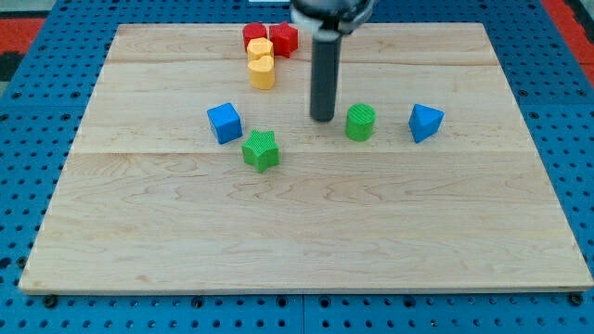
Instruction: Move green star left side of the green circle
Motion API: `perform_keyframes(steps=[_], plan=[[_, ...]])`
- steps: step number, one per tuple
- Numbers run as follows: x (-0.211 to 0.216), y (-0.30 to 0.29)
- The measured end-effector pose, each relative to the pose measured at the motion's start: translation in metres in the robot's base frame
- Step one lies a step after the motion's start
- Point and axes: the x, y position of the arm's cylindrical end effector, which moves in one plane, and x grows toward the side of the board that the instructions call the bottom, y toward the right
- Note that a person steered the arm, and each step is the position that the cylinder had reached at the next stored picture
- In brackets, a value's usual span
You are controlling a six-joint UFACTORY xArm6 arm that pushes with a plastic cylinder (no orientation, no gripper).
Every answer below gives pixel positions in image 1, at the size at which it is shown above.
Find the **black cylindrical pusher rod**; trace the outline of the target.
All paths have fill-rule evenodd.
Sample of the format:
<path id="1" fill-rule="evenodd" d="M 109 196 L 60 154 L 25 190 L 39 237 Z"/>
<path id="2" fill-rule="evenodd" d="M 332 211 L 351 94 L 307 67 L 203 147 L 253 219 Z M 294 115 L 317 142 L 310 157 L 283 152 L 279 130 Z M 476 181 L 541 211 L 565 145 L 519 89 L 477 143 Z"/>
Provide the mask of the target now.
<path id="1" fill-rule="evenodd" d="M 334 118 L 342 36 L 319 31 L 313 35 L 311 54 L 310 117 L 316 122 Z"/>

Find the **black and white wrist mount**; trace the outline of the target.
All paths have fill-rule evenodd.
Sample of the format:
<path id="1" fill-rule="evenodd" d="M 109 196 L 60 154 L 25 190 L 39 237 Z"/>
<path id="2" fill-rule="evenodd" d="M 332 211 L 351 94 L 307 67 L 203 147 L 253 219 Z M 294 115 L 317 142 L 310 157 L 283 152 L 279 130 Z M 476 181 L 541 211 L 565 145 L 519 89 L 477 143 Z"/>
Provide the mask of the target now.
<path id="1" fill-rule="evenodd" d="M 374 0 L 290 0 L 291 19 L 311 32 L 351 34 L 371 16 Z"/>

